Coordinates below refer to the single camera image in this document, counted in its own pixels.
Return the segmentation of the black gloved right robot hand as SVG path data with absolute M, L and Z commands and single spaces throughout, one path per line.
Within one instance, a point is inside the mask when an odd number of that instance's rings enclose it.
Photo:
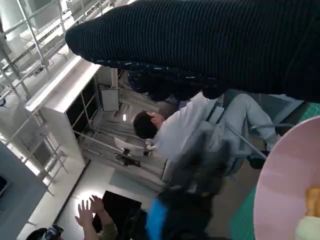
M 70 28 L 70 50 L 156 102 L 235 89 L 320 100 L 317 0 L 138 0 Z

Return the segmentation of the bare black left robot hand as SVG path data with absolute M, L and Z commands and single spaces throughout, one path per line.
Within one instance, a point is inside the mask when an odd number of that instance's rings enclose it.
M 223 140 L 216 150 L 207 147 L 202 133 L 177 158 L 167 184 L 153 201 L 146 218 L 150 240 L 210 240 L 206 228 L 212 202 L 227 175 L 231 143 Z

